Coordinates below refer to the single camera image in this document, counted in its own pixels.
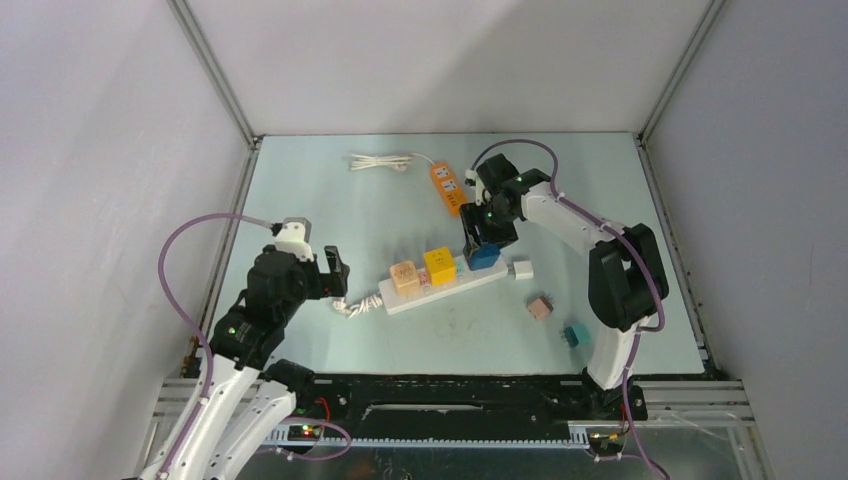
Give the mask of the blue cube socket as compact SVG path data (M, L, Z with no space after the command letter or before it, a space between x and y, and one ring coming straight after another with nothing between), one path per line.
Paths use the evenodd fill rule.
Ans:
M463 255L468 268L471 271L491 268L501 256L501 249L491 243L481 245L467 244L463 248Z

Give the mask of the white multicolour power strip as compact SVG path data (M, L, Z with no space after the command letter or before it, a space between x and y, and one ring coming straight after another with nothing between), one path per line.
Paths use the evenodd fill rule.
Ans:
M498 256L492 266L477 270L472 270L462 255L454 260L457 266L456 278L444 285L433 286L427 283L425 268L418 270L419 290L408 295L399 295L390 278L380 281L378 290L386 312L389 315L398 314L505 278L509 274L509 267L502 256Z

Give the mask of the beige cube socket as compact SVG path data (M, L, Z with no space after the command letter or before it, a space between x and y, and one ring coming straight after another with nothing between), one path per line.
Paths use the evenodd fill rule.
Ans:
M389 269L394 292L398 296L416 294L421 289L421 280L415 263L405 260L394 264Z

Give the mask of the yellow cube socket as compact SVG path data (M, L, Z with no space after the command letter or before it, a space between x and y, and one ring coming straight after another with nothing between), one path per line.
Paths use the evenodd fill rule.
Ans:
M423 259L432 286L443 286L456 280L456 261L447 247L429 250L424 253Z

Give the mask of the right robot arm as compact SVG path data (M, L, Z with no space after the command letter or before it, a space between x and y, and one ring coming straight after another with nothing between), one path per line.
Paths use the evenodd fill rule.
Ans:
M586 211L556 192L549 175L519 172L502 154L468 170L465 182L474 190L473 201L459 208L470 269L490 266L494 254L517 241L518 220L543 227L586 258L588 301L601 327L587 365L594 383L583 388L581 402L593 417L610 416L622 403L618 386L636 336L669 292L654 232Z

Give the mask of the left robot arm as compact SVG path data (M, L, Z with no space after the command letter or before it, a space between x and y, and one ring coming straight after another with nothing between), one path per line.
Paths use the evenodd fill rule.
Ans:
M349 266L337 247L324 252L326 273L306 244L293 252L264 247L215 326L189 404L141 478L234 479L275 426L312 411L313 371L270 358L306 301L346 294Z

